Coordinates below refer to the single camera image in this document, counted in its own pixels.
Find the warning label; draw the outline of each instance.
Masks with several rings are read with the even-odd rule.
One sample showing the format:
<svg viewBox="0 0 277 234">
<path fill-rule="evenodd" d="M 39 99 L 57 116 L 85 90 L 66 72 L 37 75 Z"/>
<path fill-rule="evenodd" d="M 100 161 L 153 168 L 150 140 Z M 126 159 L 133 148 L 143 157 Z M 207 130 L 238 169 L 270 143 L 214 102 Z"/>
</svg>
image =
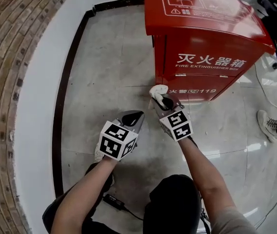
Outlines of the warning label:
<svg viewBox="0 0 277 234">
<path fill-rule="evenodd" d="M 167 16 L 201 18 L 236 25 L 242 22 L 263 34 L 252 7 L 239 0 L 162 0 Z"/>
</svg>

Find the chair wheel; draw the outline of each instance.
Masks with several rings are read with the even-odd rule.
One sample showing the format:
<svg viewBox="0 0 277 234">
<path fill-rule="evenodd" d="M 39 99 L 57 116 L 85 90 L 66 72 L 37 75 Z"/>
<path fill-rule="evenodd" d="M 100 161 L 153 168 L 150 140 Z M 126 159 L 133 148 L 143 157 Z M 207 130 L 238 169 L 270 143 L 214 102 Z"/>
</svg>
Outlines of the chair wheel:
<svg viewBox="0 0 277 234">
<path fill-rule="evenodd" d="M 276 62 L 273 64 L 273 69 L 277 69 L 277 63 Z"/>
</svg>

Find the cabinet door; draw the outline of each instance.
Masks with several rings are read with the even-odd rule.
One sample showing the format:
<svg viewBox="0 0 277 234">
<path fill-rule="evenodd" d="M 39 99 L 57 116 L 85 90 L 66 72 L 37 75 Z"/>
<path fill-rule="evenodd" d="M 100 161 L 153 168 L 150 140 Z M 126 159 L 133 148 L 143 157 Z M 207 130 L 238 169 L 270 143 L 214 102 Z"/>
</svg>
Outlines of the cabinet door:
<svg viewBox="0 0 277 234">
<path fill-rule="evenodd" d="M 236 77 L 264 54 L 255 43 L 230 34 L 203 30 L 193 36 L 167 36 L 164 75 Z"/>
<path fill-rule="evenodd" d="M 168 86 L 169 94 L 176 95 L 181 101 L 212 100 L 234 79 L 222 76 L 168 76 L 163 78 L 163 84 Z"/>
</svg>

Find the black baseboard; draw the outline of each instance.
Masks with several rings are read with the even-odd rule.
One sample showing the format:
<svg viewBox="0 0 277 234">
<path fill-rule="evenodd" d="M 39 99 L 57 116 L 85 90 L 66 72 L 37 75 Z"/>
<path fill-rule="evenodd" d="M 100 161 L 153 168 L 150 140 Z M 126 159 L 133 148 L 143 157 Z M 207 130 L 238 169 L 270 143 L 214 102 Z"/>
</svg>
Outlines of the black baseboard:
<svg viewBox="0 0 277 234">
<path fill-rule="evenodd" d="M 117 0 L 117 1 L 97 4 L 94 6 L 94 8 L 97 12 L 99 12 L 99 11 L 126 7 L 126 6 L 143 5 L 144 3 L 145 3 L 145 0 Z"/>
<path fill-rule="evenodd" d="M 70 72 L 74 63 L 74 58 L 79 47 L 83 32 L 89 18 L 92 18 L 99 11 L 108 9 L 126 7 L 131 5 L 142 5 L 144 0 L 117 0 L 112 2 L 105 2 L 97 4 L 92 10 L 85 13 L 71 43 L 67 59 L 62 72 L 58 94 L 56 99 L 54 122 L 53 122 L 53 135 L 52 135 L 52 167 L 54 178 L 54 189 L 56 197 L 61 196 L 64 193 L 62 183 L 62 169 L 61 169 L 61 129 L 62 129 L 62 116 L 64 111 L 64 103 L 67 92 L 67 86 L 69 81 Z"/>
</svg>

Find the cabinet lid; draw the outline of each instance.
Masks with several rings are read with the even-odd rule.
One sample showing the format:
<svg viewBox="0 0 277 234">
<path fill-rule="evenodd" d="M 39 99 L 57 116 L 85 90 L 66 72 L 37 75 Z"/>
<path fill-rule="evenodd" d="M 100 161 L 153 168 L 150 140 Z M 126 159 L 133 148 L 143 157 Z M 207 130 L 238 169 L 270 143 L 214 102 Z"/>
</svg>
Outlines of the cabinet lid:
<svg viewBox="0 0 277 234">
<path fill-rule="evenodd" d="M 254 9 L 241 0 L 145 0 L 147 35 L 191 34 L 213 30 L 257 41 L 265 51 L 275 48 Z"/>
</svg>

